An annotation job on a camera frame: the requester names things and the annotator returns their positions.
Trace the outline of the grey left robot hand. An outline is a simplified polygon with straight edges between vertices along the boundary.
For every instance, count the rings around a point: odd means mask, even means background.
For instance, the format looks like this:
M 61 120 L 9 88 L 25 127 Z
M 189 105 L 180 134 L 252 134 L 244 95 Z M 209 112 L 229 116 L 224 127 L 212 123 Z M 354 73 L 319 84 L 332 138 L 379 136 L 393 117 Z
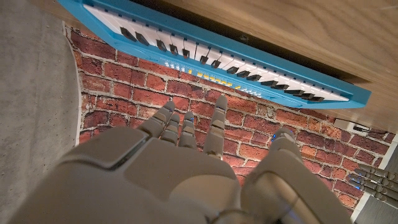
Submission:
M 360 164 L 348 183 L 377 200 L 397 209 L 397 173 Z

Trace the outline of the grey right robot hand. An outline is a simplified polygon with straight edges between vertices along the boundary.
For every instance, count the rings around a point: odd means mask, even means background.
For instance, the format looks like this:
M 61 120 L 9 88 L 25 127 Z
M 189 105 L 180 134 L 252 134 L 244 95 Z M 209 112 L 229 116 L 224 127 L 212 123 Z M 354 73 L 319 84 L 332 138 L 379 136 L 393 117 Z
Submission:
M 205 145 L 193 114 L 166 103 L 138 128 L 112 128 L 66 153 L 11 223 L 349 223 L 336 195 L 303 163 L 291 130 L 240 182 L 223 160 L 227 99 Z

